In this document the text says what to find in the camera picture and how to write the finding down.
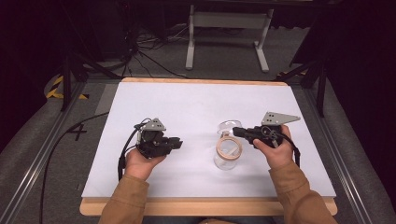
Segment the tan jacket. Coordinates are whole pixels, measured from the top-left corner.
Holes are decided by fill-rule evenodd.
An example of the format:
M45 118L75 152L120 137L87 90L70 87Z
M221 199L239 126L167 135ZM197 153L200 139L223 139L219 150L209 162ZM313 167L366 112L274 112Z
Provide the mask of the tan jacket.
M294 162L270 170L277 198L285 210L285 223L337 223L318 193L309 188L304 173ZM149 184L124 175L105 206L101 224L141 223ZM210 221L209 223L226 223Z

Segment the gray carpet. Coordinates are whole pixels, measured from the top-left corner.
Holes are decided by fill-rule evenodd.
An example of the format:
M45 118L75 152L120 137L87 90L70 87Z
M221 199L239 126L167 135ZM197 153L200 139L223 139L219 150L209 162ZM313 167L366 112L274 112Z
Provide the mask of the gray carpet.
M184 69L187 41L165 45L160 49L144 51L169 70L192 78L201 79L242 79L270 80L279 72L290 70L292 56L303 40L307 30L278 29L270 30L264 45L264 53L270 72L264 74L259 67L252 41L257 31L244 30L238 35L228 35L219 30L203 30L196 36L194 68ZM161 69L145 57L136 56L154 77L175 77ZM148 77L149 73L140 63L132 59L125 76ZM115 73L121 74L122 68ZM290 82L298 81L294 77ZM88 100L77 100L67 116L62 132L79 120L108 111L117 87L117 81L108 80L101 74L91 74L83 90L89 94ZM306 90L292 86L304 119L317 145L319 155L326 167L336 191L339 223L363 223L355 214L345 186L340 179L330 156L325 136L315 119L306 96ZM62 100L49 99L48 102L16 134L7 148L0 154L0 212L6 210L8 203L24 174L28 171L38 150L50 132L53 122L59 115ZM354 134L342 107L339 105L331 85L328 83L324 107L325 119L335 144L346 163L347 169L356 183L356 189L370 216L371 223L393 223L396 220L387 193L368 162L358 138ZM79 211L80 195L91 169L96 147L106 123L106 116L84 123L83 130L76 141L75 133L68 133L56 147L50 162L45 204L44 223L97 223L98 217L84 217ZM38 223L39 197L42 175L37 178L14 223ZM282 217L276 218L283 223Z

